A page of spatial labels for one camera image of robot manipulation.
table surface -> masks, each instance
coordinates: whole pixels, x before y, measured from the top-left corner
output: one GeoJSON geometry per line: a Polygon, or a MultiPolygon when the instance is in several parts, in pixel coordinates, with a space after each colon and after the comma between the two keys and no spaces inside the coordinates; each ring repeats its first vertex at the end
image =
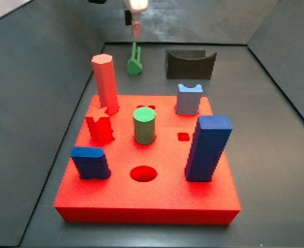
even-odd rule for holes
{"type": "Polygon", "coordinates": [[[213,112],[232,117],[226,146],[242,210],[229,227],[65,223],[53,203],[90,98],[92,78],[21,246],[304,246],[304,121],[245,46],[141,45],[144,72],[125,72],[129,45],[106,45],[118,94],[176,95],[201,83],[213,112]],[[165,78],[166,49],[218,53],[212,80],[165,78]]]}

blue block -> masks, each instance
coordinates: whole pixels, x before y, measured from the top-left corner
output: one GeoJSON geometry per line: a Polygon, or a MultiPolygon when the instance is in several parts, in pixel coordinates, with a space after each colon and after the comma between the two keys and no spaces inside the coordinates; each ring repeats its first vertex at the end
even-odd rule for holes
{"type": "Polygon", "coordinates": [[[188,88],[184,84],[178,84],[177,93],[177,114],[197,114],[202,88],[198,84],[194,88],[188,88]]]}
{"type": "Polygon", "coordinates": [[[106,154],[100,147],[73,147],[70,157],[80,173],[81,179],[108,179],[106,154]]]}
{"type": "Polygon", "coordinates": [[[197,118],[196,135],[185,170],[188,181],[212,181],[232,130],[232,121],[226,115],[201,115],[197,118]]]}

red foam base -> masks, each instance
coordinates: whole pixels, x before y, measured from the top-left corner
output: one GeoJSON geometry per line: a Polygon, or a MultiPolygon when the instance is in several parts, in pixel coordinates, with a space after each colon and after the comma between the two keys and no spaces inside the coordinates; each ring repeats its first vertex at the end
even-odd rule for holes
{"type": "MultiPolygon", "coordinates": [[[[69,160],[54,203],[68,222],[229,225],[234,220],[241,207],[225,153],[212,182],[186,181],[196,116],[176,114],[176,99],[118,96],[120,112],[110,117],[114,141],[104,145],[112,175],[108,180],[81,180],[69,160]],[[156,110],[156,140],[150,145],[140,145],[133,138],[132,113],[140,105],[156,110]],[[188,133],[190,140],[184,135],[180,141],[178,133],[188,133]],[[138,166],[156,169],[154,180],[138,182],[130,177],[130,170],[138,166]]],[[[96,96],[90,108],[98,107],[96,96]]],[[[198,114],[212,114],[204,97],[198,114]]],[[[86,123],[76,145],[97,146],[86,123]]]]}

green block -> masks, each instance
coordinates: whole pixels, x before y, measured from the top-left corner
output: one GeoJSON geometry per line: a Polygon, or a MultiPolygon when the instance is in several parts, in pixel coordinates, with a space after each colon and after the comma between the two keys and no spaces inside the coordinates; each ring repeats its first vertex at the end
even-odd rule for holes
{"type": "Polygon", "coordinates": [[[142,51],[141,47],[133,43],[132,55],[126,62],[126,73],[128,75],[138,75],[142,72],[144,66],[141,64],[142,51]]]}
{"type": "Polygon", "coordinates": [[[156,112],[152,108],[141,107],[133,112],[134,139],[138,144],[150,144],[154,141],[156,112]]]}

blue rectangular block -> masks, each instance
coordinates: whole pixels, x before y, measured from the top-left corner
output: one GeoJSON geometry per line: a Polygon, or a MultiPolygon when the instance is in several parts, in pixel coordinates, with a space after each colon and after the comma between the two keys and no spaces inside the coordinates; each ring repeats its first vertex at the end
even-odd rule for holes
{"type": "Polygon", "coordinates": [[[81,179],[108,179],[110,177],[106,155],[102,148],[73,147],[70,157],[81,179]]]}
{"type": "Polygon", "coordinates": [[[201,115],[186,164],[190,182],[210,182],[225,149],[233,125],[226,115],[201,115]]]}

